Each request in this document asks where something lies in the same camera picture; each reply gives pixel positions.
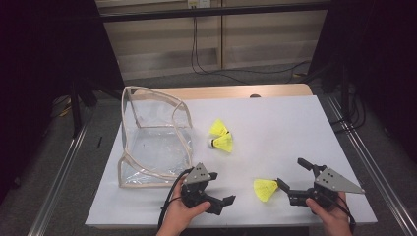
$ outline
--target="human hand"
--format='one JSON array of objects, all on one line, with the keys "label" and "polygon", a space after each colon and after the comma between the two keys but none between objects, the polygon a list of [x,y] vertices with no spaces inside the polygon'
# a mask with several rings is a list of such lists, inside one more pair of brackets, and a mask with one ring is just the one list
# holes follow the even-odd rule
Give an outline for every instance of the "human hand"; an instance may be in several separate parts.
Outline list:
[{"label": "human hand", "polygon": [[[340,198],[337,198],[337,203],[346,209],[346,194],[343,192],[338,193]],[[312,199],[306,200],[307,206],[319,216],[323,222],[325,233],[327,236],[351,236],[349,228],[349,221],[347,214],[338,207],[334,207],[330,211],[323,209],[316,201]]]},{"label": "human hand", "polygon": [[192,208],[188,208],[181,201],[181,185],[184,178],[178,181],[171,197],[171,204],[166,211],[165,219],[156,236],[177,236],[187,228],[191,220],[205,212],[211,206],[210,202],[204,202]]}]

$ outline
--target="shuttlecock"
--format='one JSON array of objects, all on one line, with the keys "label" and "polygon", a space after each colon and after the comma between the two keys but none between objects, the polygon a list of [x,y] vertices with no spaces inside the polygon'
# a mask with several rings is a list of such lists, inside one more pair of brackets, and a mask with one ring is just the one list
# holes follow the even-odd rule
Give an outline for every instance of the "shuttlecock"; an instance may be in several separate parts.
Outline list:
[{"label": "shuttlecock", "polygon": [[275,180],[256,179],[254,181],[254,190],[257,197],[262,202],[267,202],[278,189],[278,183]]},{"label": "shuttlecock", "polygon": [[227,152],[232,152],[233,139],[230,133],[227,133],[217,139],[209,140],[208,145],[211,148],[219,148]]},{"label": "shuttlecock", "polygon": [[215,136],[224,136],[227,133],[229,133],[226,126],[223,124],[223,122],[220,119],[216,119],[214,121],[211,128],[209,129],[209,132]]}]

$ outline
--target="table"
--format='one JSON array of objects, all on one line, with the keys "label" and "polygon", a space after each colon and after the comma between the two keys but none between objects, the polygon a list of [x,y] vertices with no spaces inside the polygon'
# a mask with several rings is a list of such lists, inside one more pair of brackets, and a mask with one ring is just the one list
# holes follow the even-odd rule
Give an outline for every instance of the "table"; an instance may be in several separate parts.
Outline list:
[{"label": "table", "polygon": [[[203,162],[209,172],[218,173],[217,180],[208,184],[207,192],[217,198],[236,195],[235,203],[227,206],[221,216],[199,215],[190,227],[320,223],[307,207],[290,206],[282,191],[264,204],[252,190],[256,178],[279,177],[292,189],[312,187],[313,173],[297,164],[298,157],[319,165],[326,164],[358,184],[317,98],[305,85],[159,90],[185,99],[190,109],[197,137],[193,140],[193,164]],[[262,98],[248,99],[251,94]],[[230,112],[230,106],[233,106],[233,112]],[[208,149],[207,144],[203,144],[210,123],[217,116],[221,116],[234,137],[235,147],[229,155]],[[120,133],[119,130],[86,225],[153,228],[169,189],[118,187],[116,166],[123,151]],[[377,221],[365,196],[348,194],[347,200],[357,223]]]}]

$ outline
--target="transparent container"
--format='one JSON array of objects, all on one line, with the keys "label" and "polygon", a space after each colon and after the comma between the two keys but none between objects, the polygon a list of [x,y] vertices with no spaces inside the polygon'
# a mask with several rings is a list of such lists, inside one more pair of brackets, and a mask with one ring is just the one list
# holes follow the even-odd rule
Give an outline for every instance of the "transparent container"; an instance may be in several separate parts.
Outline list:
[{"label": "transparent container", "polygon": [[171,186],[191,168],[192,128],[190,111],[181,99],[150,88],[125,87],[119,186]]}]

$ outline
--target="wall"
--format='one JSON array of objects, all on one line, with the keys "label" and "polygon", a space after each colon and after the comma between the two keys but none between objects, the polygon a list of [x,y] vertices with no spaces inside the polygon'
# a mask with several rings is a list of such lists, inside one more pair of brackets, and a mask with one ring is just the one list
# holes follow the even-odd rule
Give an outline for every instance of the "wall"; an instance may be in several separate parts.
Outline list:
[{"label": "wall", "polygon": [[[294,3],[213,0],[211,6],[220,6],[221,2],[226,7]],[[102,6],[103,1],[97,0],[97,5]],[[168,0],[101,7],[99,11],[108,14],[186,8],[187,1]],[[210,70],[311,59],[325,16],[326,11],[314,11],[197,18],[200,64]],[[106,23],[105,27],[124,80],[192,72],[193,19]]]}]

